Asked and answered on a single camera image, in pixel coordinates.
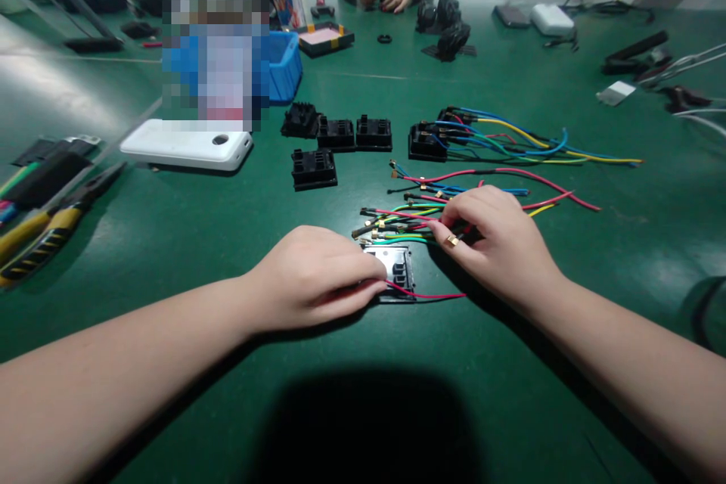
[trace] black plastic part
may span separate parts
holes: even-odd
[[[333,152],[329,149],[295,150],[290,156],[293,158],[295,191],[338,185]]]
[[[411,252],[407,246],[366,246],[365,253],[370,253],[386,266],[386,279],[407,291],[416,287],[411,270]],[[406,295],[402,291],[389,287],[383,291],[378,300],[382,303],[415,303],[416,297]]]
[[[41,208],[91,161],[67,151],[50,156],[3,196],[21,209]]]
[[[290,109],[285,112],[285,121],[280,132],[283,136],[317,138],[319,117],[320,114],[312,104],[293,102]]]
[[[161,33],[160,28],[154,28],[144,21],[130,21],[121,25],[121,32],[131,39],[150,38]]]
[[[63,45],[76,53],[107,53],[123,49],[123,42],[118,38],[73,38]]]
[[[440,129],[433,123],[416,123],[408,131],[408,158],[445,163],[448,151],[432,136],[445,142]]]
[[[368,119],[367,115],[361,115],[355,124],[355,145],[359,151],[391,151],[391,122],[387,119]]]
[[[355,133],[350,119],[328,120],[320,116],[318,122],[318,147],[340,151],[355,151]]]

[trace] black component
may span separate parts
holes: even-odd
[[[107,53],[123,49],[123,42],[118,38],[73,38],[63,45],[76,53]]]
[[[14,160],[11,164],[14,164],[15,166],[28,166],[31,163],[37,163],[39,161],[45,160],[45,158],[48,156],[48,152],[53,149],[53,147],[58,142],[54,140],[47,140],[45,138],[38,138],[32,146],[28,147],[23,153],[20,154],[20,156]]]
[[[330,15],[331,17],[335,17],[335,8],[333,6],[316,5],[310,8],[310,14],[315,19],[318,19],[321,15]]]
[[[434,8],[421,2],[418,6],[416,31],[426,34],[440,34],[447,28],[461,22],[458,0],[439,0]]]
[[[144,21],[130,21],[121,25],[121,32],[126,34],[131,39],[139,38],[150,38],[151,36],[158,36],[161,32],[160,28],[154,28],[149,23]]]
[[[91,161],[75,153],[55,153],[3,196],[21,209],[44,206]]]
[[[636,55],[646,53],[650,49],[656,48],[668,41],[668,33],[665,30],[646,39],[642,39],[633,45],[621,49],[607,57],[605,64],[600,68],[603,74],[615,76],[624,73],[642,74],[650,70],[653,66],[661,66],[670,59],[666,59],[664,54],[656,54],[651,62],[645,60],[634,59]]]
[[[292,175],[295,191],[338,185],[332,151],[295,150],[290,156],[293,158]]]
[[[355,144],[359,151],[391,151],[391,122],[387,119],[368,119],[363,114],[355,124]]]
[[[326,147],[332,151],[355,151],[355,133],[353,121],[339,119],[328,121],[321,115],[318,123],[318,147]]]
[[[407,246],[366,246],[363,251],[375,256],[386,266],[386,279],[389,282],[407,291],[414,290],[416,284],[411,270],[411,252]],[[416,297],[389,287],[378,296],[378,300],[382,303],[415,303]]]
[[[697,95],[681,85],[663,87],[660,89],[660,92],[666,95],[671,101],[670,104],[665,105],[665,108],[670,113],[678,113],[692,110],[694,107],[710,106],[712,104],[712,101],[708,98]]]
[[[421,49],[421,52],[437,58],[441,62],[451,62],[456,58],[457,53],[475,57],[476,48],[466,46],[470,34],[471,26],[466,23],[456,23],[444,30],[438,45],[429,45]]]
[[[494,6],[494,13],[499,17],[499,20],[504,26],[508,26],[509,28],[525,29],[531,25],[526,15],[522,13],[522,10],[513,5],[501,4]]]
[[[445,134],[434,123],[421,121],[413,125],[408,131],[408,158],[445,163],[447,148],[436,141],[438,138],[443,144],[446,144]]]
[[[283,136],[297,138],[317,138],[320,114],[309,102],[293,102],[285,112],[285,121],[280,132]]]

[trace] white box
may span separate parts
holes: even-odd
[[[223,129],[229,125],[229,121],[149,119],[132,132],[119,149],[144,163],[232,171],[239,167],[252,147],[249,132],[188,129],[191,126]]]
[[[556,4],[537,4],[529,17],[545,36],[567,36],[575,28],[572,19]]]

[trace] electrical component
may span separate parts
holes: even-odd
[[[283,136],[317,138],[320,113],[309,102],[293,102],[285,112],[285,121],[280,132]]]
[[[335,152],[355,151],[355,133],[353,121],[339,119],[329,121],[321,115],[318,122],[318,147],[325,147]]]
[[[556,4],[537,4],[530,18],[544,36],[568,36],[575,29],[572,19]]]
[[[604,91],[600,91],[595,96],[603,104],[608,106],[617,106],[623,102],[628,96],[635,91],[635,87],[625,82],[615,82]]]
[[[378,299],[382,303],[415,303],[416,297],[401,290],[412,291],[416,284],[411,270],[411,252],[407,246],[366,246],[365,253],[370,253],[386,266],[387,281],[389,285],[400,289],[391,288],[383,291]]]
[[[332,151],[328,149],[316,151],[295,150],[291,157],[293,159],[292,176],[295,191],[338,185]]]
[[[368,119],[368,115],[361,115],[355,124],[355,147],[359,151],[391,151],[391,122],[388,119]]]

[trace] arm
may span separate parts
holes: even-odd
[[[486,239],[447,241],[463,219]],[[541,329],[618,408],[697,479],[726,479],[726,359],[567,280],[517,199],[491,186],[431,225],[445,251]]]
[[[385,277],[385,266],[350,240],[301,227],[244,276],[156,302],[3,364],[0,482],[81,479],[252,336],[352,314],[386,288],[363,280]]]

